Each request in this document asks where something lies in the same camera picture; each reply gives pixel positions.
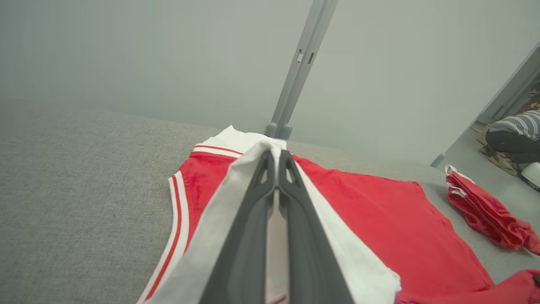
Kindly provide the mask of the crouching person in striped shirt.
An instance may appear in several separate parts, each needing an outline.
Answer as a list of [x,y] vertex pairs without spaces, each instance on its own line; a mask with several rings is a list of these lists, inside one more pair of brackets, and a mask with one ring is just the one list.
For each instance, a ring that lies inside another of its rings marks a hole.
[[540,104],[491,125],[481,152],[503,171],[516,176],[521,167],[540,162]]

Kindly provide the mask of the red shorts with white trim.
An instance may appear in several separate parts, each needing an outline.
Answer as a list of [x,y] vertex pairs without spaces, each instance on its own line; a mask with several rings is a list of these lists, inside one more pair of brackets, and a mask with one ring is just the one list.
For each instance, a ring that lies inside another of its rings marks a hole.
[[453,166],[445,165],[444,172],[447,175],[447,199],[462,212],[469,227],[498,247],[506,250],[523,248],[540,256],[540,237],[530,223],[513,216],[497,198]]

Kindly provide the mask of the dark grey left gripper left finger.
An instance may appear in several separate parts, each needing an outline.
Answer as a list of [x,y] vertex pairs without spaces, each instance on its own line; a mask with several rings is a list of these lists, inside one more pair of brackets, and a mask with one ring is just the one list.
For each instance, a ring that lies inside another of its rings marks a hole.
[[265,151],[258,159],[199,304],[265,304],[268,210],[274,188],[274,157]]

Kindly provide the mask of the red basketball jersey white sleeves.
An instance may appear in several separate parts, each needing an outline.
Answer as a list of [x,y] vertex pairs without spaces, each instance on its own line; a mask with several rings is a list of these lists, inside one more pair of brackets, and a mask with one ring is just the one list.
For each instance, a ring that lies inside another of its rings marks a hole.
[[[289,304],[289,243],[278,190],[285,141],[229,126],[168,179],[173,227],[137,304],[199,304],[259,157],[275,162],[265,304]],[[540,269],[495,284],[417,182],[327,170],[292,154],[354,304],[540,304]]]

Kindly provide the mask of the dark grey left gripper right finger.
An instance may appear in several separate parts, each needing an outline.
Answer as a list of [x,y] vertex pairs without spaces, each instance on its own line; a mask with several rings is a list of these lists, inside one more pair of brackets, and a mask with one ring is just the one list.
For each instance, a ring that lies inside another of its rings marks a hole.
[[289,304],[354,304],[292,154],[278,161],[280,208],[289,243]]

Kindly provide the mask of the white round object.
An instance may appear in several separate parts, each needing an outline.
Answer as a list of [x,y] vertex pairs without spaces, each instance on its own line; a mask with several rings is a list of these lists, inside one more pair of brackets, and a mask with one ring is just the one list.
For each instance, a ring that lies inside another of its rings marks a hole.
[[527,164],[519,175],[531,188],[540,192],[540,162]]

